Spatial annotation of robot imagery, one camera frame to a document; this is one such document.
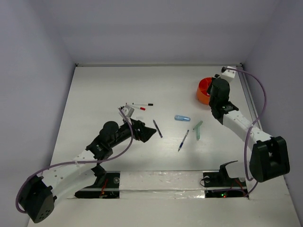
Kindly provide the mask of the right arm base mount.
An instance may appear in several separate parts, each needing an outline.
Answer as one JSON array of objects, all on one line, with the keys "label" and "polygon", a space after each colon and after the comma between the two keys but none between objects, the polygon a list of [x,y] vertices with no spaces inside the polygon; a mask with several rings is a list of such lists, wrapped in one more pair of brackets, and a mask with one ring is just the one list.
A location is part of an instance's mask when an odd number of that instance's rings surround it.
[{"label": "right arm base mount", "polygon": [[248,197],[245,180],[231,178],[226,166],[236,161],[221,164],[219,170],[203,172],[200,185],[204,187],[206,198],[241,198]]}]

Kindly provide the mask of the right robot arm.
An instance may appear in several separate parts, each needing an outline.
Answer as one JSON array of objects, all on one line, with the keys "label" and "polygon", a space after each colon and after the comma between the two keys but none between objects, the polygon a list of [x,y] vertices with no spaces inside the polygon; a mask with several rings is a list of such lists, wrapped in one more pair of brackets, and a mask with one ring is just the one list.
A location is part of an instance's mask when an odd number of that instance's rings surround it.
[{"label": "right robot arm", "polygon": [[251,150],[248,176],[257,182],[285,175],[290,172],[287,144],[281,136],[273,137],[253,126],[239,109],[229,101],[230,84],[222,78],[212,78],[207,90],[212,115],[220,124],[233,131],[244,148]]}]

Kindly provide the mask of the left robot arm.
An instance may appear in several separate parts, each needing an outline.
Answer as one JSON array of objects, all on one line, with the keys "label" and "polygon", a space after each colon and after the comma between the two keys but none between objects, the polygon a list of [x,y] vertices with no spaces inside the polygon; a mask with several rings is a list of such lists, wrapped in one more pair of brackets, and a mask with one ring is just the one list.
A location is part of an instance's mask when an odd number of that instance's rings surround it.
[{"label": "left robot arm", "polygon": [[45,220],[63,199],[87,185],[101,186],[106,170],[101,163],[114,159],[113,148],[125,140],[147,142],[156,129],[139,120],[124,120],[119,126],[108,121],[99,135],[73,160],[54,164],[29,176],[21,186],[16,207],[36,224]]}]

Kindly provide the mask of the black cap white marker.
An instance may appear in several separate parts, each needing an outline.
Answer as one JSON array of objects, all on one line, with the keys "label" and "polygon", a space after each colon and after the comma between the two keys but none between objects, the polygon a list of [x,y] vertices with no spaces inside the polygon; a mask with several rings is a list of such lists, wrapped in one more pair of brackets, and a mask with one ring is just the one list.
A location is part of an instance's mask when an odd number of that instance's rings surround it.
[{"label": "black cap white marker", "polygon": [[142,103],[132,103],[133,105],[136,105],[136,106],[153,106],[154,104],[152,103],[145,103],[145,104],[142,104]]}]

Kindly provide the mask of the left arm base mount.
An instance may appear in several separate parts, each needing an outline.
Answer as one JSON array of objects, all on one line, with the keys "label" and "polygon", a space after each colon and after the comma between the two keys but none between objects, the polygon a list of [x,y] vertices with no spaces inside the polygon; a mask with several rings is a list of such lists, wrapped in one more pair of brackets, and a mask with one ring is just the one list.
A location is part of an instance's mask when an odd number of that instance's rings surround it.
[{"label": "left arm base mount", "polygon": [[94,183],[77,191],[77,199],[119,199],[120,172],[107,172],[97,165],[92,169],[96,177]]}]

